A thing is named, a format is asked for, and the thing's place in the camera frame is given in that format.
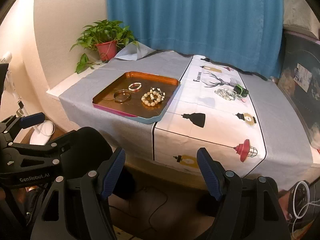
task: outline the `yellow lamp print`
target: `yellow lamp print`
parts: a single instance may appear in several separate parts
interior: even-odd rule
[[[192,157],[189,155],[178,155],[174,156],[174,158],[177,159],[177,163],[180,163],[181,165],[199,169],[196,157]]]

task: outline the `blue curtain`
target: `blue curtain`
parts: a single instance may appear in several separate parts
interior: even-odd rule
[[[279,77],[283,0],[107,0],[108,19],[153,49],[204,55]]]

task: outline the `beaded bracelet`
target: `beaded bracelet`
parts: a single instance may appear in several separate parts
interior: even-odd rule
[[[153,102],[149,102],[147,97],[150,96]],[[161,103],[165,98],[165,93],[160,90],[160,88],[151,88],[150,91],[143,95],[141,101],[144,102],[147,106],[155,106],[158,103]]]
[[[137,88],[135,88],[135,89],[132,89],[131,87],[133,87],[133,86],[135,86],[135,85],[139,85]],[[129,86],[129,90],[130,91],[137,91],[137,90],[139,90],[140,88],[141,88],[141,83],[138,83],[138,82],[136,82],[136,83],[132,83],[130,86]]]

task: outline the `pothos plant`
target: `pothos plant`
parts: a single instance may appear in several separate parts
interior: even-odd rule
[[[96,25],[86,25],[86,28],[82,33],[81,37],[77,39],[77,43],[72,45],[72,50],[75,46],[82,46],[84,48],[97,51],[97,44],[105,43],[109,41],[117,41],[118,50],[123,49],[129,42],[134,41],[132,31],[129,30],[129,26],[124,28],[119,25],[122,21],[97,21],[94,22]],[[76,72],[79,74],[86,68],[93,68],[94,62],[90,61],[88,56],[82,54],[80,61],[77,63]]]

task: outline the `red flower pot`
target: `red flower pot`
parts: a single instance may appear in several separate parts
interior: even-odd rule
[[[110,60],[117,54],[117,41],[100,43],[96,46],[102,61]]]

